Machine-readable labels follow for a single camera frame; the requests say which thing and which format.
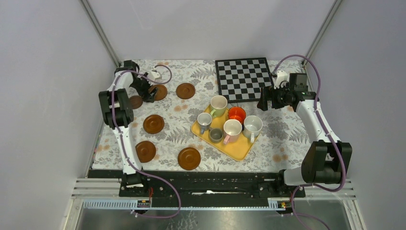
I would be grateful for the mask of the small dark brown coaster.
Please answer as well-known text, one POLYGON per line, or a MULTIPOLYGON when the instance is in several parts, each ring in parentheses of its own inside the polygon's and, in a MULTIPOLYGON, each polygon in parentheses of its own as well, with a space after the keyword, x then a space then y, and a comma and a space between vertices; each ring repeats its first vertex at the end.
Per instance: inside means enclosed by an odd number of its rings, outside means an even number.
POLYGON ((129 98, 129 101, 130 101, 132 109, 137 109, 137 108, 141 107, 144 102, 142 97, 139 95, 131 96, 129 98))

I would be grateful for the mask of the brown wooden coaster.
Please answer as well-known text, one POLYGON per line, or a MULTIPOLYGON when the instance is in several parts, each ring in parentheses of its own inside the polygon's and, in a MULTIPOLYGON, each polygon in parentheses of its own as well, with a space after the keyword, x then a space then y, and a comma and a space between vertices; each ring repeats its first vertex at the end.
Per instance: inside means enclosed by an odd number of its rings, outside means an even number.
POLYGON ((150 115, 143 122, 143 128, 149 134, 159 133, 164 125, 164 119, 159 115, 150 115))
POLYGON ((160 100, 164 99, 168 94, 168 90, 167 90, 166 86, 163 84, 157 84, 157 85, 151 86, 150 89, 148 90, 148 92, 152 93, 154 91, 154 89, 156 89, 155 98, 154 98, 155 101, 160 101, 160 100))
POLYGON ((178 164, 185 170, 196 169, 201 162, 199 151, 192 147, 182 149, 178 154, 178 164))
POLYGON ((141 163, 147 163, 153 160, 157 151, 155 145, 150 141, 139 142, 136 144, 135 150, 141 163))
POLYGON ((182 83, 176 88, 176 95, 181 99, 190 99, 195 95, 195 87, 191 83, 182 83))

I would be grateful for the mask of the blue grey mug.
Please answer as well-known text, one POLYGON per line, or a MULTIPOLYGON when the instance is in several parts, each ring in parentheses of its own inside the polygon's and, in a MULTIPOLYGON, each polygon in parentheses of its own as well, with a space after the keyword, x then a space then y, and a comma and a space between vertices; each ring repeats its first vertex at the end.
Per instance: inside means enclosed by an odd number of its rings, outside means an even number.
POLYGON ((212 123, 212 116, 209 113, 200 113, 197 117, 200 135, 210 129, 212 123))

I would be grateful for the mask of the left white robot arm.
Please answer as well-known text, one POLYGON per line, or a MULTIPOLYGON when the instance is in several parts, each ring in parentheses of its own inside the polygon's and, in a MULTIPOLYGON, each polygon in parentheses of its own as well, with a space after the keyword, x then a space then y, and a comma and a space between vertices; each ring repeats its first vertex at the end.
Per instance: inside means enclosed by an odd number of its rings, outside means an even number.
POLYGON ((141 102, 153 103, 157 90, 146 79, 147 73, 139 73, 140 67, 132 60, 125 60, 114 72, 110 87, 99 92, 98 98, 104 123, 113 131, 123 161, 122 187, 130 189, 137 197, 148 192, 146 177, 140 173, 142 164, 137 156, 132 135, 131 123, 134 121, 133 106, 128 90, 134 88, 141 102))

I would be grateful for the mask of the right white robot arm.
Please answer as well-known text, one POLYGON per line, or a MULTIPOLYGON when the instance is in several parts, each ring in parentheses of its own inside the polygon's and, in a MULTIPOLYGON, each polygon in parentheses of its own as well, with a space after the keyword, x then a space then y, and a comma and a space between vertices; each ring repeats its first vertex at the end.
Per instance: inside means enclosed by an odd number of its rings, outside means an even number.
POLYGON ((293 186, 304 184, 342 186, 352 146, 333 133, 321 110, 317 93, 308 89, 307 75, 276 70, 271 76, 276 81, 271 86, 261 88, 257 107, 266 111, 268 102, 271 102, 273 109, 292 107, 303 122, 311 142, 300 167, 280 171, 283 179, 275 183, 275 193, 287 197, 293 192, 293 186))

